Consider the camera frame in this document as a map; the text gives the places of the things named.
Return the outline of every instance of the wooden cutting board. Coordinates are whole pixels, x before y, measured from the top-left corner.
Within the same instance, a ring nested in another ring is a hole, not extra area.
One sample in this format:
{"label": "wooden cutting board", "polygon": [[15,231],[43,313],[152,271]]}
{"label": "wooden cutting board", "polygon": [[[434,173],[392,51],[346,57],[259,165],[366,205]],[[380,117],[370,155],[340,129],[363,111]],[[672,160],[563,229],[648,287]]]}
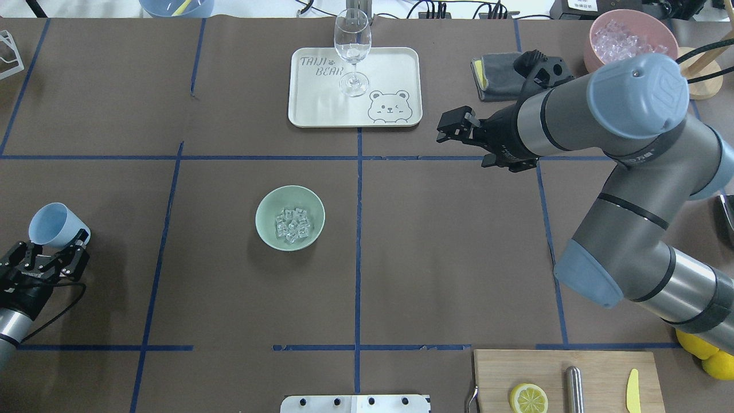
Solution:
{"label": "wooden cutting board", "polygon": [[567,411],[564,372],[581,369],[584,410],[627,413],[627,378],[639,371],[642,413],[665,413],[655,358],[648,351],[475,350],[480,412],[512,413],[509,393],[534,383],[548,395],[548,413]]}

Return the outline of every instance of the wine glass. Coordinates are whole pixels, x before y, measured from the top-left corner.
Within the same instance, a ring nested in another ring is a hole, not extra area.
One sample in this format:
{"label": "wine glass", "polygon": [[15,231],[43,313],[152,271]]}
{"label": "wine glass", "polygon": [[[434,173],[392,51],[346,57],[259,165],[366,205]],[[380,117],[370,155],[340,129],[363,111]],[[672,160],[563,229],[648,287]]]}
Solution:
{"label": "wine glass", "polygon": [[334,26],[334,48],[354,68],[339,80],[339,87],[347,96],[361,96],[369,88],[369,79],[357,71],[357,63],[367,57],[370,47],[372,33],[367,15],[359,9],[346,9],[339,13]]}

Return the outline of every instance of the blue container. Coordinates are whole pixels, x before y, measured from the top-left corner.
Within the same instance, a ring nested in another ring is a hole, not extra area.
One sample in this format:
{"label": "blue container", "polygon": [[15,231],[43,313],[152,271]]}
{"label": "blue container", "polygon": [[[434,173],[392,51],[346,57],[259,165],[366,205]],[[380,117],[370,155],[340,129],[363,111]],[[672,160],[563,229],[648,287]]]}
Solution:
{"label": "blue container", "polygon": [[199,5],[197,0],[192,0],[186,12],[181,15],[171,16],[183,2],[184,0],[140,0],[140,5],[153,17],[206,18],[211,17],[211,11],[214,9],[214,0],[201,0],[201,5]]}

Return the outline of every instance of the robotic arm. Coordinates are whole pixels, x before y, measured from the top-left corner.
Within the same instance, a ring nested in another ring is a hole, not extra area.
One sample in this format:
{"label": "robotic arm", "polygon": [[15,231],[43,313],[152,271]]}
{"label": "robotic arm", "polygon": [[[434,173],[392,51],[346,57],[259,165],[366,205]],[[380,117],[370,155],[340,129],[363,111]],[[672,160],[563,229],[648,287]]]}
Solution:
{"label": "robotic arm", "polygon": [[41,255],[41,245],[17,242],[0,259],[0,371],[23,342],[54,287],[72,285],[59,281],[64,278],[76,282],[81,278],[90,258],[84,244],[88,236],[86,230],[80,229],[61,251],[51,256]]}
{"label": "robotic arm", "polygon": [[542,156],[601,148],[617,166],[554,276],[601,306],[627,298],[734,353],[734,282],[661,242],[685,201],[712,196],[734,176],[734,150],[687,114],[675,61],[645,54],[574,79],[561,59],[533,51],[515,70],[526,77],[516,104],[481,121],[470,107],[445,112],[437,141],[480,146],[490,152],[483,167],[512,172]]}

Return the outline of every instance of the pink bowl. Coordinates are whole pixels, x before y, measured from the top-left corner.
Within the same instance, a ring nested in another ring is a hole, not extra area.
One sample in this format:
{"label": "pink bowl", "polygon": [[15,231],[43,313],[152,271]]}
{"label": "pink bowl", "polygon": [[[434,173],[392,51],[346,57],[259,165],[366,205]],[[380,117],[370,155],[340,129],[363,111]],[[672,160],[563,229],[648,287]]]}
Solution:
{"label": "pink bowl", "polygon": [[586,42],[584,44],[584,64],[586,65],[586,69],[589,73],[604,66],[604,62],[601,61],[592,48],[592,36],[599,29],[606,26],[610,20],[624,23],[630,32],[635,35],[645,36],[647,38],[647,42],[653,47],[667,47],[668,52],[666,55],[670,56],[672,59],[677,59],[678,42],[675,40],[675,36],[673,36],[670,30],[668,30],[667,26],[662,24],[658,19],[643,12],[638,12],[637,10],[611,10],[597,17],[592,24],[592,28],[589,30],[589,36],[586,38]]}

